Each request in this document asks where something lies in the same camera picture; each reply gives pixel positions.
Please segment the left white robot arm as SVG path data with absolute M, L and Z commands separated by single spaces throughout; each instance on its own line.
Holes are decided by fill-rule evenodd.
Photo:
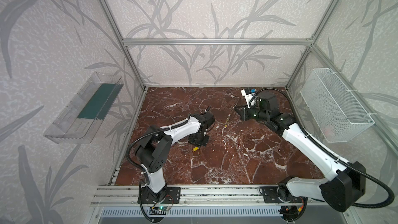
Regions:
M 209 141 L 207 132 L 214 123 L 214 115 L 209 111 L 190 114 L 186 119 L 172 125 L 152 125 L 136 140 L 138 146 L 134 153 L 146 177 L 146 188 L 151 194 L 157 196 L 166 190 L 163 166 L 167 162 L 172 145 L 188 138 L 188 142 L 193 146 L 205 147 Z

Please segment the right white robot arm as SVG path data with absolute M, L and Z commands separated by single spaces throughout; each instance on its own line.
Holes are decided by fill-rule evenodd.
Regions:
M 304 154 L 323 174 L 321 179 L 290 176 L 279 183 L 278 196 L 286 202 L 289 197 L 306 197 L 327 203 L 331 208 L 344 212 L 365 194 L 366 179 L 355 172 L 363 165 L 340 157 L 313 138 L 301 127 L 293 115 L 281 113 L 275 94 L 256 89 L 241 90 L 244 106 L 234 109 L 242 121 L 255 120 L 292 144 Z

